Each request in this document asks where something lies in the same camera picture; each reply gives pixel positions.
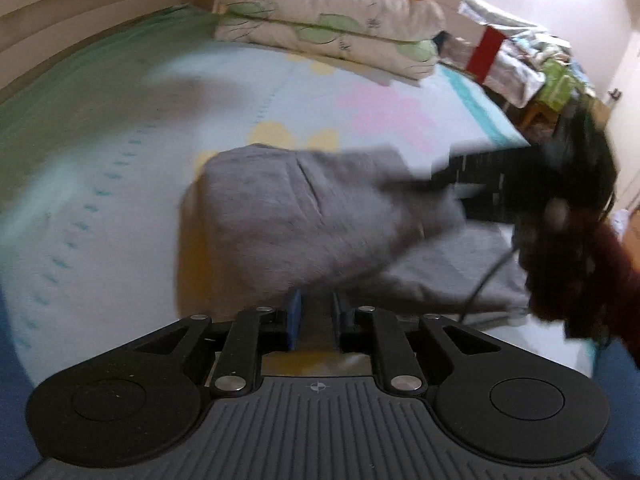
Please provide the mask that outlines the right hand in brown glove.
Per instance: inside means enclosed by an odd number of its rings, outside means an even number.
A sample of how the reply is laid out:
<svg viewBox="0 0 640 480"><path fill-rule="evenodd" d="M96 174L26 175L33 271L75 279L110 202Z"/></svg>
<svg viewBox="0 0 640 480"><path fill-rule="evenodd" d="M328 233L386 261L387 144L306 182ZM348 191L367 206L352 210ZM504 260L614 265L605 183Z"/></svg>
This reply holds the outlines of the right hand in brown glove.
<svg viewBox="0 0 640 480"><path fill-rule="evenodd" d="M639 361L639 271L608 222L552 200L516 222L513 241L536 318L570 339L617 339Z"/></svg>

